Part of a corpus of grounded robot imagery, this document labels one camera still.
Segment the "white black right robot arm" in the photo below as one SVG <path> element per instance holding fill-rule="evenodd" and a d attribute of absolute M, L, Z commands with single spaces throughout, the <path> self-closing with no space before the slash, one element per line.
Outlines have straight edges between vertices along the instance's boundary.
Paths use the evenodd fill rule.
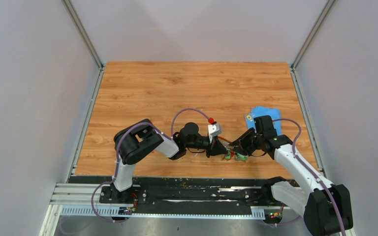
<path fill-rule="evenodd" d="M 292 186 L 282 177 L 268 179 L 261 192 L 267 205 L 281 202 L 300 216 L 313 236 L 347 235 L 353 228 L 350 191 L 343 184 L 335 184 L 318 172 L 299 152 L 296 141 L 278 134 L 276 120 L 269 115 L 255 117 L 254 127 L 229 143 L 236 152 L 250 156 L 261 150 L 281 164 L 299 185 Z"/>

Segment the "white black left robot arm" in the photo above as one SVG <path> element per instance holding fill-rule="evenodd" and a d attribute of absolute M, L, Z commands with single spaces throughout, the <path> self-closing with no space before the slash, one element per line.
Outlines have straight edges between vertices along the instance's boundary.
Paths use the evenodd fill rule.
<path fill-rule="evenodd" d="M 220 134 L 221 127 L 217 122 L 210 122 L 206 136 L 199 134 L 196 123 L 188 122 L 169 137 L 149 119 L 118 132 L 114 136 L 116 167 L 111 183 L 114 187 L 112 197 L 119 203 L 130 199 L 135 165 L 152 151 L 160 152 L 170 160 L 183 157 L 188 149 L 198 149 L 208 157 L 227 154 L 228 150 L 219 139 Z"/>

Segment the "green key tag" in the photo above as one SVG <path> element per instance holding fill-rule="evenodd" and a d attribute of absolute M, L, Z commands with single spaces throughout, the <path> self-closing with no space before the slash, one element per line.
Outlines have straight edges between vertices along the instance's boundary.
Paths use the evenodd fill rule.
<path fill-rule="evenodd" d="M 229 152 L 227 155 L 224 156 L 224 160 L 231 160 L 233 156 L 232 152 Z"/>

